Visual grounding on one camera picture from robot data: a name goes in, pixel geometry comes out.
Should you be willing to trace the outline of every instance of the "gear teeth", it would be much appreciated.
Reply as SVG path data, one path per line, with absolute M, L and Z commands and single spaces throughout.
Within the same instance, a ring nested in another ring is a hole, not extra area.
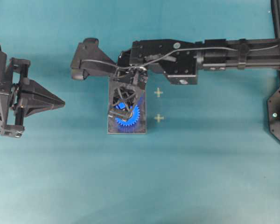
M 138 105 L 136 105 L 134 110 L 133 110 L 133 115 L 129 120 L 124 121 L 124 120 L 119 119 L 119 118 L 115 118 L 115 120 L 119 125 L 121 125 L 123 127 L 130 127 L 130 126 L 133 126 L 137 123 L 137 121 L 139 120 L 139 117 L 140 117 L 140 109 L 139 109 Z

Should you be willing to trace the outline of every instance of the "cable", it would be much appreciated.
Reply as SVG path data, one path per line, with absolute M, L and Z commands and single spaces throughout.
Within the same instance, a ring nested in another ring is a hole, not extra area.
M 274 46 L 267 47 L 267 48 L 250 49 L 250 51 L 269 50 L 269 49 L 276 48 L 276 47 L 278 47 L 278 46 L 279 46 L 279 45 L 274 45 Z
M 250 51 L 259 51 L 259 50 L 267 50 L 267 49 L 272 49 L 272 48 L 276 48 L 278 47 L 278 45 L 274 45 L 274 46 L 271 46 L 271 47 L 267 47 L 267 48 L 260 48 L 260 49 L 250 49 Z M 144 64 L 141 64 L 141 65 L 132 65 L 132 66 L 127 66 L 127 67 L 121 67 L 121 66 L 118 66 L 116 64 L 112 64 L 112 63 L 109 63 L 109 62 L 103 62 L 103 61 L 99 61 L 99 60 L 93 60 L 93 59 L 84 59 L 81 61 L 81 63 L 84 63 L 84 62 L 95 62 L 95 63 L 101 63 L 101 64 L 106 64 L 106 65 L 109 65 L 109 66 L 112 66 L 114 68 L 116 68 L 117 70 L 118 69 L 121 69 L 121 70 L 127 70 L 127 69 L 136 69 L 136 68 L 140 68 L 140 67 L 145 67 L 145 66 L 148 66 L 150 64 L 153 64 L 153 63 L 156 63 L 160 60 L 163 60 L 164 58 L 170 56 L 171 54 L 175 53 L 175 52 L 178 52 L 178 51 L 193 51 L 193 50 L 230 50 L 230 51 L 238 51 L 238 49 L 234 49 L 234 48 L 228 48 L 228 47 L 201 47 L 201 48 L 183 48 L 183 49 L 176 49 L 176 50 L 172 50 L 170 51 L 169 53 L 163 55 L 162 57 L 159 57 L 157 59 L 154 59 L 152 61 L 149 61 L 149 62 L 146 62 Z

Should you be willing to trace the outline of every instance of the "teal table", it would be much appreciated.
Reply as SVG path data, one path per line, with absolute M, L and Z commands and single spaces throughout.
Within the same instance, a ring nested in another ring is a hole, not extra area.
M 113 60 L 134 40 L 274 38 L 270 11 L 269 0 L 0 0 L 3 51 L 66 101 L 25 119 L 21 139 L 0 137 L 0 224 L 280 224 L 274 70 L 200 72 L 197 86 L 150 73 L 147 134 L 131 136 L 107 135 L 107 78 L 69 69 L 86 37 Z

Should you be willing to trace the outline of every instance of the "screw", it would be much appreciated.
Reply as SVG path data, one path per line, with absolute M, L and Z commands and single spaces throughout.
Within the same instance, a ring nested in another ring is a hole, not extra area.
M 174 49 L 179 49 L 180 47 L 181 47 L 181 44 L 179 42 L 176 42 L 175 44 L 173 44 Z
M 181 84 L 183 84 L 183 85 L 187 85 L 187 84 L 188 84 L 188 82 L 187 82 L 186 80 L 184 80 L 184 79 L 179 80 L 179 82 L 180 82 Z

